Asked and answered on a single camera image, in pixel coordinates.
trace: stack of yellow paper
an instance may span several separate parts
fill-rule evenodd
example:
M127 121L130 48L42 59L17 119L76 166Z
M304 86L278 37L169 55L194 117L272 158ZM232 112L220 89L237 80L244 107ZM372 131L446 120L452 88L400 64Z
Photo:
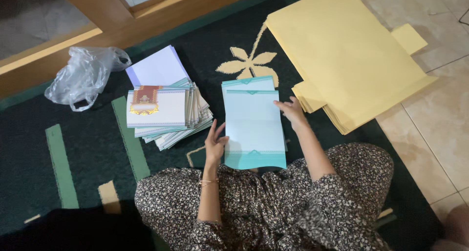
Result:
M437 79L409 55L426 45L412 27L388 32L360 0L301 0L266 24L304 80L303 109L322 107L342 134Z

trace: rug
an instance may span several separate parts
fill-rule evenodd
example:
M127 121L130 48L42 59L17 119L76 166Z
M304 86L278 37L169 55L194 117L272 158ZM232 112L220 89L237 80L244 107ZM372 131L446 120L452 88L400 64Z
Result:
M275 74L282 101L293 96L291 87L302 81L273 35L263 28L268 14L295 1L242 0L126 52L136 63L173 45L214 118L224 122L222 81ZM253 58L266 52L270 54L252 64ZM236 66L230 68L233 61L237 61ZM133 204L137 180L168 167L203 167L203 141L208 129L162 152L153 142L145 144L133 138L118 101L130 89L132 84L125 72L111 73L90 110L72 112L68 106L53 104L40 95L0 113L0 234L23 228L27 219L38 214L44 216L61 207L102 206L108 197L120 200L123 214L138 218ZM342 143L367 142L392 156L394 177L384 209L392 208L397 218L378 230L392 248L425 250L442 235L437 217L376 120L342 135L323 110L306 116L325 150ZM287 160L291 162L301 158L302 152L284 117L282 125L288 142ZM110 181L113 187L100 188Z

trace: gold bracelet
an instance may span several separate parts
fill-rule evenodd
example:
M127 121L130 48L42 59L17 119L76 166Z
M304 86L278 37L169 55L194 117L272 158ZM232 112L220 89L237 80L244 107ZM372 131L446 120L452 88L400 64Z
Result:
M202 185L202 187L201 187L201 188L203 188L204 186L207 186L208 184L210 184L210 183L213 183L213 182L217 182L217 183L218 183L218 178L217 178L217 179L215 179L214 181L206 181L206 180L201 180L201 181L199 181L199 185Z

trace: wooden door frame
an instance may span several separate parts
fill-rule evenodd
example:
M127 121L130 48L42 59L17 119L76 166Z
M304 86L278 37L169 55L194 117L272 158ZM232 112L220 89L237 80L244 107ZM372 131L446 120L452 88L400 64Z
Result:
M68 1L93 24L0 61L0 99L54 79L70 46L126 49L239 0L164 0L137 12L123 0Z

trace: stack of white paper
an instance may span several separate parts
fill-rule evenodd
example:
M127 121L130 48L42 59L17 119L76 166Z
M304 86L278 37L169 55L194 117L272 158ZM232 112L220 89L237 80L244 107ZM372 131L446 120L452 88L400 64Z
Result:
M170 45L126 69L127 127L160 150L212 124L212 112Z
M280 112L272 76L224 81L225 164L235 169L287 167Z

